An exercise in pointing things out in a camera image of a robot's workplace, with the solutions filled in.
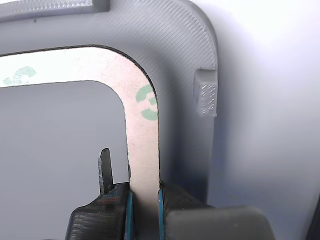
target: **teal edge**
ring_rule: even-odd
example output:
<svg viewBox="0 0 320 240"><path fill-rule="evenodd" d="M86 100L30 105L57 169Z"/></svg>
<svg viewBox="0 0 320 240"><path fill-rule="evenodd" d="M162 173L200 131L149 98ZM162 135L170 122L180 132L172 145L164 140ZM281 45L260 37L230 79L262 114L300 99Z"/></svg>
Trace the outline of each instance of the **teal edge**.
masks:
<svg viewBox="0 0 320 240"><path fill-rule="evenodd" d="M159 212L159 231L160 231L160 240L165 239L165 221L164 221L164 200L162 189L158 192L158 212Z"/></svg>
<svg viewBox="0 0 320 240"><path fill-rule="evenodd" d="M134 218L133 218L133 194L129 192L126 204L126 226L125 226L125 240L135 240Z"/></svg>

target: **gray 3d printed part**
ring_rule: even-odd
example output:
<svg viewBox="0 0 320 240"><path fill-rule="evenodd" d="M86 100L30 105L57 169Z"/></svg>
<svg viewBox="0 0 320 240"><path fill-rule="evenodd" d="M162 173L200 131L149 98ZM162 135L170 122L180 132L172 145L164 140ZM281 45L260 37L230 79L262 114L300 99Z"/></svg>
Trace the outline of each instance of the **gray 3d printed part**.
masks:
<svg viewBox="0 0 320 240"><path fill-rule="evenodd" d="M168 240L275 240L265 215L246 206L171 212L165 235Z"/></svg>
<svg viewBox="0 0 320 240"><path fill-rule="evenodd" d="M204 117L195 108L195 80L207 81L195 75L199 69L217 72L218 57L214 28L195 4L111 0L108 12L37 19L30 14L29 19L2 22L0 33L0 55L99 45L132 57L151 79L157 95L161 179L206 201L214 133L210 115L216 110L206 111L209 116ZM217 74L212 77L210 82L216 83Z"/></svg>
<svg viewBox="0 0 320 240"><path fill-rule="evenodd" d="M110 0L19 0L0 5L0 22L66 14L107 12Z"/></svg>

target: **gray wall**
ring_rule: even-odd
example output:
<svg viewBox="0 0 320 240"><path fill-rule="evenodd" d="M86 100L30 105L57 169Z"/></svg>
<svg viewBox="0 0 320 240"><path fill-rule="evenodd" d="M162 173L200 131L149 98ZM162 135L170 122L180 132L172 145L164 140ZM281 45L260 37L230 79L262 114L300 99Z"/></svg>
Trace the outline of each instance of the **gray wall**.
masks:
<svg viewBox="0 0 320 240"><path fill-rule="evenodd" d="M106 85L0 88L0 109L0 239L65 239L71 212L100 194L103 148L128 181L124 108Z"/></svg>

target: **printed number 3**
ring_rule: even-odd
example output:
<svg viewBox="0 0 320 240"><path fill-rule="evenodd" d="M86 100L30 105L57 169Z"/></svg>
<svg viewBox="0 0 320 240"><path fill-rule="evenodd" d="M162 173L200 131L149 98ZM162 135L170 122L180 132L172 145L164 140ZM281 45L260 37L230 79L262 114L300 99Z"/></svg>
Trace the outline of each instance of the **printed number 3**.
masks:
<svg viewBox="0 0 320 240"><path fill-rule="evenodd" d="M147 95L152 93L153 91L154 90L150 84L143 86L136 93L136 96L135 96L136 102L137 103L142 102L143 100L145 100L147 98ZM157 104L156 98L155 97L150 98L149 103L151 105L156 105ZM145 119L150 120L150 121L156 121L158 119L158 112L153 111L150 108L143 110L141 112L141 114Z"/></svg>
<svg viewBox="0 0 320 240"><path fill-rule="evenodd" d="M37 72L32 67L24 66L14 73L12 79L10 79L10 77L7 77L5 80L3 80L3 83L6 86L22 85L23 82L21 81L21 78L23 75L27 75L29 78L31 78L36 74L37 74Z"/></svg>

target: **white background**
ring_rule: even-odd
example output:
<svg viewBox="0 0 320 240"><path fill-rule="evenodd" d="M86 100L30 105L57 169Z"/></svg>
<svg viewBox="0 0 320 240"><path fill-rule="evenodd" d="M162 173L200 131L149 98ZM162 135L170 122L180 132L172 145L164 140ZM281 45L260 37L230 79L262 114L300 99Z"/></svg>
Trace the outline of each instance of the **white background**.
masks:
<svg viewBox="0 0 320 240"><path fill-rule="evenodd" d="M320 1L194 0L218 40L210 204L306 238L320 194Z"/></svg>

